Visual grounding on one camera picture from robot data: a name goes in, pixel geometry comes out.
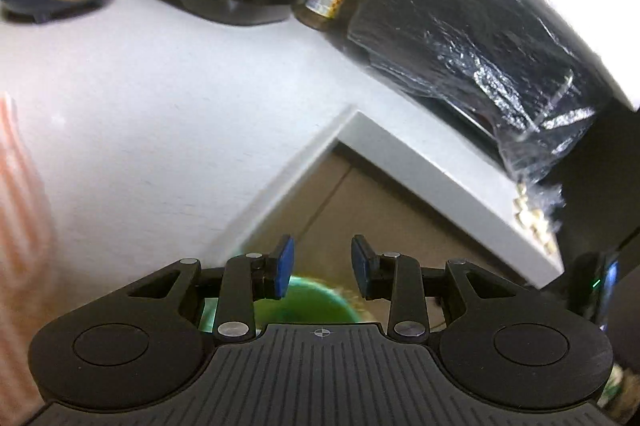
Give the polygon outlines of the pile of garlic cloves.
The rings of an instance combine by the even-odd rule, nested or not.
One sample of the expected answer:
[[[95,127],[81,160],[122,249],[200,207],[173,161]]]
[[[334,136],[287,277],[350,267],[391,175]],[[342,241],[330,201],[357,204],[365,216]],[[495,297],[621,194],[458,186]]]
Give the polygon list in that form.
[[[515,219],[521,228],[544,249],[548,256],[558,256],[559,246],[555,232],[558,226],[553,218],[560,194],[533,184],[516,185]]]

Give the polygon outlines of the pink striped dish cloth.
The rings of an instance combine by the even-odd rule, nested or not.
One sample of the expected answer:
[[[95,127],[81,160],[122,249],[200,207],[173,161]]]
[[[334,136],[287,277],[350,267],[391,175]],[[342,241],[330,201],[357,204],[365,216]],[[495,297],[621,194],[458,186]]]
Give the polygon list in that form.
[[[1,99],[1,423],[38,406],[28,347],[55,307],[54,232],[46,193],[18,127]]]

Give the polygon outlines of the green lined trash bin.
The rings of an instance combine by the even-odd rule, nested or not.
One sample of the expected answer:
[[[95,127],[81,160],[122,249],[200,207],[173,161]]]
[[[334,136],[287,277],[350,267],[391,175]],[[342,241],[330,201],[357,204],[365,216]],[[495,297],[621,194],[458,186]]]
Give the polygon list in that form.
[[[378,322],[355,288],[318,277],[292,275],[279,300],[252,302],[256,334],[270,324],[355,324]]]

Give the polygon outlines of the sauce jar orange lid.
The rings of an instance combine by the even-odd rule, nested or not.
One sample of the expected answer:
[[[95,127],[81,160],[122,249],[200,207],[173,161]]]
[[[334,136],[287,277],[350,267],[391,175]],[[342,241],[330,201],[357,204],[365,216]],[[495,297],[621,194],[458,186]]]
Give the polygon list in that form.
[[[345,0],[303,0],[294,10],[296,19],[314,30],[327,30],[340,14]]]

